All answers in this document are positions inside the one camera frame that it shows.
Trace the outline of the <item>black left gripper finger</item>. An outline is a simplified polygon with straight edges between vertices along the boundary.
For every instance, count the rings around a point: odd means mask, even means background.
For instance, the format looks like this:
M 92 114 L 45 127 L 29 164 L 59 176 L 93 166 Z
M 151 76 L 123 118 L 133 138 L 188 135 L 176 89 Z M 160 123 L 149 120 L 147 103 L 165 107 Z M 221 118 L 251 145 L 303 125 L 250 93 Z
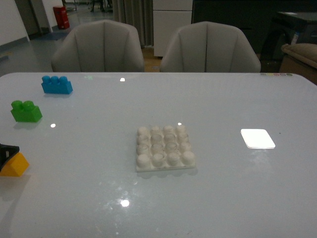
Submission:
M 19 146 L 0 144 L 0 171 L 19 151 Z

